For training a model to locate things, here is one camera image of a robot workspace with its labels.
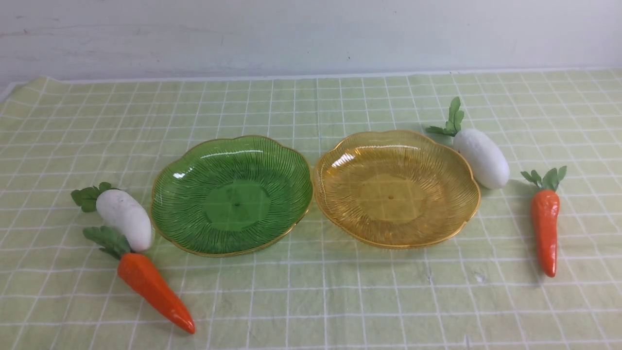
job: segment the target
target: toy radish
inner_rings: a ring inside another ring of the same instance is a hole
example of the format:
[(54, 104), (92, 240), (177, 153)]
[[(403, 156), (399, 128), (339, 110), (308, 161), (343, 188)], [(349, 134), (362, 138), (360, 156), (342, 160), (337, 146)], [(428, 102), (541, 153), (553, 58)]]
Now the toy radish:
[(194, 334), (194, 320), (169, 288), (156, 266), (146, 256), (130, 251), (128, 239), (110, 227), (88, 227), (84, 237), (102, 246), (100, 250), (119, 260), (117, 274), (162, 316), (184, 331)]
[(445, 128), (430, 126), (428, 133), (453, 137), (453, 148), (471, 166), (475, 179), (489, 189), (499, 189), (509, 180), (508, 161), (501, 150), (486, 134), (476, 129), (462, 129), (460, 123), (465, 112), (460, 110), (460, 98), (455, 97), (449, 106), (449, 120)]
[(559, 196), (557, 187), (566, 176), (566, 166), (549, 170), (544, 177), (537, 171), (531, 174), (522, 171), (525, 179), (538, 187), (538, 192), (531, 199), (531, 221), (536, 231), (538, 260), (548, 277), (555, 277), (557, 270), (557, 216), (559, 215)]
[(113, 188), (108, 182), (72, 191), (72, 199), (83, 212), (97, 212), (104, 223), (127, 237), (134, 252), (143, 252), (154, 240), (147, 211), (128, 193)]

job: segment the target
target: toy carrot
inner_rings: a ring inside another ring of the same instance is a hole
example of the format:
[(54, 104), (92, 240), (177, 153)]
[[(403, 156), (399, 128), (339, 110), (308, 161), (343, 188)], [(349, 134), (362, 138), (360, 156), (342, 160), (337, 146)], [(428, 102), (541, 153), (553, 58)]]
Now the toy carrot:
[(548, 277), (555, 277), (557, 270), (557, 216), (559, 215), (559, 196), (557, 187), (566, 176), (566, 166), (549, 170), (544, 177), (537, 171), (531, 174), (522, 171), (527, 181), (538, 187), (538, 192), (531, 199), (531, 222), (536, 232), (538, 260)]
[(117, 274), (160, 314), (184, 331), (194, 334), (195, 325), (182, 301), (166, 284), (156, 266), (146, 256), (132, 253), (128, 239), (107, 227), (87, 227), (84, 237), (102, 246), (100, 250), (119, 260)]

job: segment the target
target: radish leaves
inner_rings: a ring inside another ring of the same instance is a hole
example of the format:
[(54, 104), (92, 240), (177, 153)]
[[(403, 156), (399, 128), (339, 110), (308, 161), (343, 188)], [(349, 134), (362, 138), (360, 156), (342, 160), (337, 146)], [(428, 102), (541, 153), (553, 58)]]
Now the radish leaves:
[(97, 186), (93, 186), (84, 189), (76, 189), (72, 191), (72, 199), (78, 207), (82, 208), (83, 212), (94, 212), (97, 210), (95, 206), (97, 197), (109, 189), (116, 188), (108, 182), (102, 182), (99, 188), (97, 188)]

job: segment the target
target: scalloped plate rim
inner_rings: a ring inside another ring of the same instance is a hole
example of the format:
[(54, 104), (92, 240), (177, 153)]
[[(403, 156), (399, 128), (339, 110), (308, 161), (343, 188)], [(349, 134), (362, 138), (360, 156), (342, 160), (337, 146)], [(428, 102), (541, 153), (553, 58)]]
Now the scalloped plate rim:
[[(251, 249), (247, 249), (247, 250), (240, 250), (238, 252), (232, 252), (232, 253), (222, 253), (222, 254), (213, 254), (213, 253), (201, 253), (201, 252), (197, 252), (188, 248), (185, 248), (183, 246), (181, 246), (179, 243), (175, 242), (172, 238), (166, 236), (156, 225), (155, 220), (153, 219), (153, 203), (156, 200), (156, 184), (157, 184), (157, 180), (161, 177), (162, 173), (168, 169), (169, 167), (171, 167), (172, 165), (177, 164), (178, 162), (182, 161), (184, 158), (186, 158), (188, 156), (188, 154), (193, 151), (195, 148), (198, 148), (199, 146), (204, 146), (207, 143), (210, 142), (214, 142), (214, 141), (233, 141), (233, 140), (238, 140), (241, 138), (264, 138), (268, 141), (271, 141), (277, 145), (279, 145), (282, 148), (288, 149), (289, 151), (293, 151), (295, 153), (297, 153), (298, 155), (300, 155), (302, 157), (302, 159), (304, 160), (305, 164), (307, 165), (307, 169), (309, 170), (309, 181), (311, 183), (311, 200), (309, 201), (309, 203), (307, 204), (307, 208), (305, 209), (305, 211), (300, 215), (300, 217), (282, 234), (280, 234), (280, 236), (276, 237), (275, 239), (271, 240), (270, 242), (264, 243), (258, 247), (254, 247)], [(287, 147), (284, 144), (269, 138), (267, 136), (263, 136), (263, 135), (243, 135), (243, 136), (238, 136), (238, 137), (234, 137), (234, 138), (215, 138), (215, 139), (211, 139), (211, 140), (207, 140), (207, 141), (203, 141), (201, 143), (198, 143), (194, 146), (192, 146), (190, 149), (188, 149), (186, 152), (184, 152), (183, 155), (181, 155), (179, 158), (177, 158), (176, 160), (170, 162), (169, 164), (167, 164), (166, 166), (164, 166), (162, 168), (162, 170), (160, 170), (158, 172), (158, 175), (155, 177), (154, 183), (151, 186), (151, 204), (149, 206), (149, 220), (151, 221), (151, 227), (155, 230), (155, 232), (157, 232), (161, 237), (163, 237), (164, 239), (166, 239), (167, 241), (169, 241), (170, 243), (172, 243), (174, 246), (176, 246), (177, 248), (194, 254), (194, 255), (198, 255), (201, 257), (214, 257), (214, 258), (219, 258), (219, 257), (233, 257), (236, 255), (242, 255), (242, 254), (248, 254), (248, 253), (252, 253), (258, 250), (262, 250), (264, 248), (267, 248), (269, 246), (271, 246), (272, 244), (275, 244), (276, 242), (280, 241), (281, 239), (283, 239), (283, 237), (285, 237), (287, 234), (289, 234), (289, 232), (291, 232), (294, 227), (296, 227), (296, 225), (298, 225), (298, 223), (309, 213), (309, 210), (311, 208), (311, 204), (313, 203), (313, 200), (315, 199), (315, 186), (313, 185), (313, 174), (311, 171), (311, 165), (309, 164), (309, 161), (307, 160), (307, 158), (304, 156), (304, 154), (298, 152), (297, 150)]]
[(466, 218), (464, 220), (464, 222), (462, 223), (462, 225), (460, 225), (459, 228), (456, 229), (456, 231), (454, 231), (453, 233), (451, 233), (450, 235), (447, 235), (446, 237), (443, 237), (442, 239), (437, 239), (434, 241), (430, 241), (430, 242), (426, 242), (426, 243), (422, 243), (422, 244), (401, 244), (401, 245), (391, 245), (391, 244), (379, 244), (367, 239), (364, 239), (362, 237), (359, 237), (358, 235), (356, 235), (354, 232), (351, 232), (350, 230), (346, 229), (344, 226), (342, 226), (337, 220), (335, 220), (332, 216), (328, 215), (326, 213), (326, 211), (324, 211), (324, 208), (320, 205), (318, 205), (318, 208), (320, 209), (320, 211), (322, 212), (322, 214), (328, 219), (330, 220), (330, 222), (332, 222), (333, 224), (335, 224), (337, 227), (339, 227), (341, 230), (345, 231), (347, 234), (351, 235), (352, 237), (356, 238), (357, 240), (372, 245), (374, 247), (379, 247), (379, 248), (387, 248), (387, 249), (409, 249), (409, 248), (425, 248), (425, 247), (429, 247), (431, 245), (435, 245), (435, 244), (439, 244), (441, 242), (444, 242), (446, 240), (451, 239), (453, 236), (457, 235), (460, 231), (462, 231), (462, 229), (464, 228), (464, 226), (475, 216), (475, 214), (477, 213), (477, 210), (479, 210), (480, 208), (480, 204), (481, 204), (481, 189), (480, 186), (478, 185), (477, 181), (475, 180), (475, 178), (473, 177), (473, 170), (471, 169), (471, 166), (468, 164), (467, 160), (462, 156), (462, 154), (456, 152), (455, 149), (449, 147), (449, 146), (445, 146), (444, 144), (438, 143), (436, 141), (434, 141), (432, 138), (430, 138), (427, 135), (424, 135), (422, 133), (418, 133), (416, 131), (411, 131), (411, 130), (403, 130), (403, 129), (396, 129), (396, 130), (387, 130), (387, 131), (361, 131), (359, 133), (353, 133), (351, 135), (346, 136), (343, 140), (339, 141), (339, 143), (337, 143), (337, 145), (335, 145), (335, 147), (333, 147), (331, 150), (329, 150), (328, 152), (324, 153), (319, 159), (318, 161), (315, 163), (315, 166), (313, 167), (313, 198), (315, 199), (315, 202), (320, 202), (320, 200), (322, 200), (322, 198), (319, 198), (320, 195), (320, 191), (316, 191), (315, 187), (317, 186), (317, 188), (320, 187), (320, 184), (318, 183), (318, 178), (320, 178), (321, 180), (321, 176), (317, 175), (317, 169), (318, 167), (325, 163), (325, 161), (323, 161), (326, 157), (328, 157), (329, 155), (336, 153), (336, 151), (342, 149), (343, 144), (354, 138), (355, 136), (359, 136), (359, 135), (381, 135), (381, 134), (393, 134), (393, 133), (409, 133), (415, 136), (420, 136), (423, 138), (424, 141), (437, 146), (437, 147), (441, 147), (441, 148), (445, 148), (446, 150), (453, 152), (454, 154), (457, 154), (458, 157), (460, 157), (460, 159), (464, 162), (464, 164), (466, 165), (466, 168), (469, 172), (470, 175), (470, 181), (475, 185), (475, 189), (477, 190), (477, 205), (473, 208), (473, 212), (471, 213), (471, 215), (468, 216), (468, 218)]

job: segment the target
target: carrot leaves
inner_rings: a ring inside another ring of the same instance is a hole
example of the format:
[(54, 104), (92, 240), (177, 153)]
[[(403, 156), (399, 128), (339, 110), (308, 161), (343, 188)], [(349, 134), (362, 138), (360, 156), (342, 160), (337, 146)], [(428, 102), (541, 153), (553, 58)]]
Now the carrot leaves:
[(445, 128), (438, 126), (429, 126), (425, 130), (431, 134), (456, 136), (462, 130), (462, 120), (465, 112), (460, 110), (460, 97), (454, 97), (449, 105), (449, 119), (445, 122)]
[(544, 174), (544, 177), (540, 177), (537, 171), (532, 170), (531, 173), (521, 171), (521, 175), (529, 182), (535, 184), (539, 189), (550, 189), (551, 191), (557, 191), (559, 183), (566, 176), (567, 166), (562, 166), (557, 170), (553, 168)]
[(108, 226), (87, 227), (82, 230), (86, 239), (100, 245), (100, 250), (120, 260), (125, 253), (131, 253), (128, 239), (117, 230)]
[(109, 189), (116, 189), (108, 182), (102, 182), (99, 187), (92, 186), (72, 191), (74, 203), (82, 208), (83, 212), (94, 212), (97, 210), (95, 203), (97, 197)]

